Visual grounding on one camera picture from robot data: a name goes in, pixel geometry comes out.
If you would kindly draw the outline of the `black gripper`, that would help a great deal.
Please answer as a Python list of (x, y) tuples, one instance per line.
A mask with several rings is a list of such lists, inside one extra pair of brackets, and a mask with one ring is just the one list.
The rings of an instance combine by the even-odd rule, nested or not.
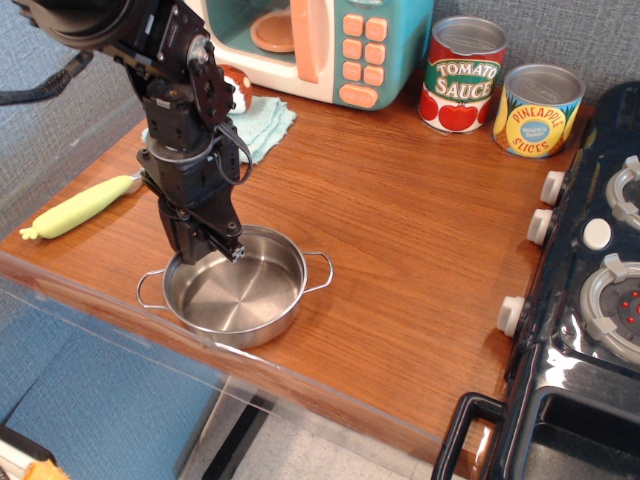
[(194, 265), (210, 252), (232, 263), (243, 258), (241, 223), (231, 201), (240, 182), (238, 147), (222, 134), (207, 134), (182, 151), (151, 136), (144, 143), (137, 155), (143, 181), (162, 198), (159, 217), (182, 262)]

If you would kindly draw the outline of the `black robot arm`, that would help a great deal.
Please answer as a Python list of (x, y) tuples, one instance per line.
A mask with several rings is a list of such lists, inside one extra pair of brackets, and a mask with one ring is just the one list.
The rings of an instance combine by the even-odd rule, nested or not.
[(137, 154), (142, 181), (158, 197), (172, 249), (186, 264), (213, 251), (245, 254), (231, 201), (249, 175), (249, 149), (229, 117), (235, 87), (216, 63), (204, 20), (183, 1), (21, 1), (20, 13), (76, 57), (40, 85), (1, 95), (3, 105), (58, 96), (101, 52), (122, 65), (147, 120)]

